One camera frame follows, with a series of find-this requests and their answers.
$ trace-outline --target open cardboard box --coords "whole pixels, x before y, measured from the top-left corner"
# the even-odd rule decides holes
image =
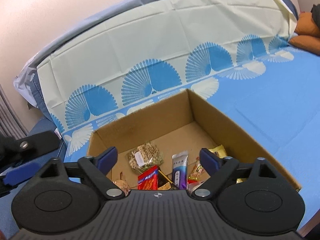
[[[151,141],[164,155],[161,170],[170,175],[172,155],[187,150],[188,173],[201,148],[222,144],[229,156],[252,163],[258,157],[269,160],[296,189],[300,184],[262,146],[237,124],[196,93],[186,90],[144,109],[129,114],[96,130],[90,138],[87,155],[97,156],[111,146],[118,150],[118,162],[107,177],[123,178],[136,188],[138,175],[130,168],[127,152]]]

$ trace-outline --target orange pillow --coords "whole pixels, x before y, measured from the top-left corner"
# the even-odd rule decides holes
[[[302,13],[295,32],[299,35],[310,35],[320,38],[320,29],[312,19],[312,13]]]
[[[312,52],[320,56],[320,38],[298,35],[289,40],[292,46]]]

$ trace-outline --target gray curtain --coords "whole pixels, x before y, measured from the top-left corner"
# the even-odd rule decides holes
[[[0,85],[0,133],[15,139],[24,138],[28,131],[17,118]]]

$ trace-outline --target crosshair logo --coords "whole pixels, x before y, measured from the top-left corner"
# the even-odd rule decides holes
[[[160,193],[160,192],[157,192],[157,193],[155,193],[155,194],[154,194],[154,196],[155,196],[156,198],[160,198],[160,197],[162,197],[162,196],[163,196],[163,194],[162,194],[162,193]]]

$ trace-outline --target white label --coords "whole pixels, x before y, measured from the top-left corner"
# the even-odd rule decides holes
[[[61,136],[58,128],[56,128],[56,129],[54,130],[54,133],[58,136],[59,140],[61,140],[62,136]]]
[[[134,157],[136,158],[136,161],[137,161],[139,168],[142,167],[143,165],[145,165],[145,162],[142,158],[141,152],[136,152],[134,154]]]
[[[176,171],[176,174],[174,175],[174,184],[179,187],[179,181],[180,181],[180,171]]]

